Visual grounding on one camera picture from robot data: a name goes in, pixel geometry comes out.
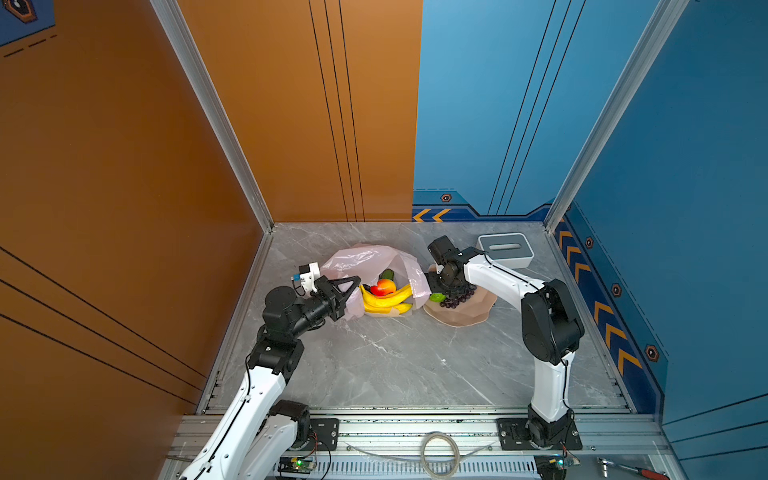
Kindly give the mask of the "white grey tissue box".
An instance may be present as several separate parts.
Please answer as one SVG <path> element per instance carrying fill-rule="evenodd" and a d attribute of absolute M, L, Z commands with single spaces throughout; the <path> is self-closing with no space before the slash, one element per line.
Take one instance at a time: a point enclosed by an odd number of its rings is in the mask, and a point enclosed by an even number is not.
<path fill-rule="evenodd" d="M 535 253 L 523 233 L 495 233 L 480 235 L 477 248 L 494 263 L 508 269 L 527 268 Z"/>

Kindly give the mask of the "aluminium front rail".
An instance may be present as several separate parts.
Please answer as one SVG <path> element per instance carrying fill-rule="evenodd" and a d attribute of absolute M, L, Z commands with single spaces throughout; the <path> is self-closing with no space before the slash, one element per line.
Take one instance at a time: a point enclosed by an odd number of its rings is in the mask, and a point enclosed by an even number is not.
<path fill-rule="evenodd" d="M 580 410 L 583 448 L 504 450 L 497 422 L 526 421 L 520 409 L 315 410 L 307 441 L 282 457 L 310 457 L 314 473 L 267 479 L 603 479 L 597 458 L 682 477 L 661 428 L 648 415 Z M 166 479 L 202 450 L 223 415 L 187 416 L 171 443 Z"/>

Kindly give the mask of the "aluminium corner post right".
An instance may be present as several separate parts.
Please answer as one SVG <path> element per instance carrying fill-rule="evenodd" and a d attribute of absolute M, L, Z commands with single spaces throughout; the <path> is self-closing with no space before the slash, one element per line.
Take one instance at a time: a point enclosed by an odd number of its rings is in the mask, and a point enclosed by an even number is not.
<path fill-rule="evenodd" d="M 658 2 L 544 220 L 547 233 L 553 234 L 564 219 L 688 4 L 689 0 Z"/>

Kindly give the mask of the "beige fruit plate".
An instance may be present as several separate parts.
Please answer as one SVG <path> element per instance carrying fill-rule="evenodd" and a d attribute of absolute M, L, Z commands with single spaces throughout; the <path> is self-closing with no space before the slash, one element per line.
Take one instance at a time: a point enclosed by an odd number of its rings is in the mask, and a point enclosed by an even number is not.
<path fill-rule="evenodd" d="M 471 284 L 465 277 L 465 285 Z M 439 303 L 428 300 L 425 312 L 436 321 L 454 328 L 463 328 L 485 322 L 498 297 L 490 291 L 477 287 L 475 294 L 456 309 L 442 308 Z"/>

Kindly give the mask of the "aluminium corner post left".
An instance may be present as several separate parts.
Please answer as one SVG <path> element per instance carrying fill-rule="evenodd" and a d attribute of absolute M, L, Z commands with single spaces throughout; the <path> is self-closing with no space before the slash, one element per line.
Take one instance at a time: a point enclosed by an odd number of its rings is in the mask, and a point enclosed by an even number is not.
<path fill-rule="evenodd" d="M 150 4 L 255 218 L 261 229 L 271 234 L 274 220 L 179 3 L 151 0 Z"/>

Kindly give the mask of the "yellow banana bunch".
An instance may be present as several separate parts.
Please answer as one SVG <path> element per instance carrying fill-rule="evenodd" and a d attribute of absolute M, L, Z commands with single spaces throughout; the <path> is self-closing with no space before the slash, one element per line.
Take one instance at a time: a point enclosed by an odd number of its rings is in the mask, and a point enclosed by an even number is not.
<path fill-rule="evenodd" d="M 407 300 L 412 297 L 411 285 L 396 290 L 393 293 L 376 296 L 364 287 L 360 287 L 363 298 L 363 307 L 366 313 L 399 316 L 409 312 L 413 305 Z"/>

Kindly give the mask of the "red handled tool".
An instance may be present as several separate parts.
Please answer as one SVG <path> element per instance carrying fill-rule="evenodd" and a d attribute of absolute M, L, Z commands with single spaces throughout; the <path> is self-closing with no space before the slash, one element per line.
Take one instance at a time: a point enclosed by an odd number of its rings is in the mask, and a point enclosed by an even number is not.
<path fill-rule="evenodd" d="M 608 460 L 606 458 L 598 457 L 597 463 L 599 465 L 600 473 L 603 478 L 607 479 L 609 477 L 609 470 L 611 468 L 622 470 L 625 472 L 632 473 L 634 475 L 637 475 L 639 477 L 650 479 L 650 480 L 670 480 L 670 477 L 666 474 L 656 472 L 653 470 L 645 469 L 645 468 L 639 468 L 634 467 L 630 465 L 625 465 L 621 463 L 617 463 L 611 460 Z"/>

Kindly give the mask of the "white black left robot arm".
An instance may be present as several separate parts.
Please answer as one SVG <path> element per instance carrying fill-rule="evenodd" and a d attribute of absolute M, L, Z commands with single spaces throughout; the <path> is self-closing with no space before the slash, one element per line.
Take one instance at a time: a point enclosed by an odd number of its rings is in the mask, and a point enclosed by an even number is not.
<path fill-rule="evenodd" d="M 307 441 L 308 407 L 281 398 L 304 353 L 300 336 L 343 317 L 361 280 L 321 276 L 314 286 L 307 297 L 290 286 L 266 295 L 264 325 L 244 361 L 238 393 L 182 479 L 265 479 L 286 451 Z"/>

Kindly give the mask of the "pink plastic bag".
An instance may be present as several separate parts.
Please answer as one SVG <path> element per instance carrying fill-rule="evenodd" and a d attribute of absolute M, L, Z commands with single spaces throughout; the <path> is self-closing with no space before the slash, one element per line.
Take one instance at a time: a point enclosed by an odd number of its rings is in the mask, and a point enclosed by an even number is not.
<path fill-rule="evenodd" d="M 399 316 L 370 314 L 364 311 L 360 287 L 371 292 L 385 269 L 394 271 L 397 290 L 411 285 L 412 297 L 407 300 L 413 308 Z M 363 315 L 374 317 L 403 317 L 420 309 L 429 300 L 431 290 L 426 275 L 418 260 L 411 254 L 385 245 L 361 244 L 336 252 L 320 266 L 320 273 L 328 279 L 358 276 L 361 280 L 359 290 L 352 294 L 346 307 L 345 318 L 357 319 Z"/>

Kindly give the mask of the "dark purple grape bunch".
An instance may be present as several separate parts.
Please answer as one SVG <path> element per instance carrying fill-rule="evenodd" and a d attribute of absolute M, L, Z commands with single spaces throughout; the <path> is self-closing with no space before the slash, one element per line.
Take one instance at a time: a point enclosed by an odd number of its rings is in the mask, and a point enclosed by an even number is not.
<path fill-rule="evenodd" d="M 443 299 L 439 302 L 442 308 L 456 309 L 462 303 L 467 302 L 476 292 L 477 287 L 473 284 L 468 284 L 458 289 L 454 289 L 449 294 L 444 294 Z"/>

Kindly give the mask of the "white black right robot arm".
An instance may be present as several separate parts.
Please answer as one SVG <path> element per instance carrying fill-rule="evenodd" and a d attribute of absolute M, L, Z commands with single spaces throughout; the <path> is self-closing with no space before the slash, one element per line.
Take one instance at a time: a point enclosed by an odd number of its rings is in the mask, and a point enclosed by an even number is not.
<path fill-rule="evenodd" d="M 583 448 L 569 384 L 575 352 L 585 327 L 568 286 L 559 279 L 541 280 L 523 273 L 534 252 L 520 233 L 485 234 L 464 249 L 441 236 L 428 245 L 435 261 L 426 273 L 431 300 L 451 311 L 484 290 L 521 314 L 521 336 L 534 358 L 534 392 L 527 420 L 497 422 L 504 450 Z"/>

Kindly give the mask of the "aluminium corner post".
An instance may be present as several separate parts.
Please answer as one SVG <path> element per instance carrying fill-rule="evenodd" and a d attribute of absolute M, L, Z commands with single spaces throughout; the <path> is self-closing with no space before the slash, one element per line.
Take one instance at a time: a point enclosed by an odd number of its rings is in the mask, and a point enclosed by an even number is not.
<path fill-rule="evenodd" d="M 151 0 L 150 4 L 255 218 L 261 229 L 271 234 L 274 220 L 179 3 Z"/>
<path fill-rule="evenodd" d="M 547 233 L 553 234 L 564 219 L 688 4 L 689 0 L 658 2 L 544 220 Z"/>

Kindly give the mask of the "green circuit board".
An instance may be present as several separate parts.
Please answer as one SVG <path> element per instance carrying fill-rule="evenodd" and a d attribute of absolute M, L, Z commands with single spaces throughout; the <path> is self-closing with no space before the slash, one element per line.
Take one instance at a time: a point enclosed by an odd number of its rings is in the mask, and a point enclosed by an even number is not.
<path fill-rule="evenodd" d="M 279 476 L 304 475 L 308 476 L 317 469 L 317 461 L 310 457 L 281 457 L 276 468 Z"/>

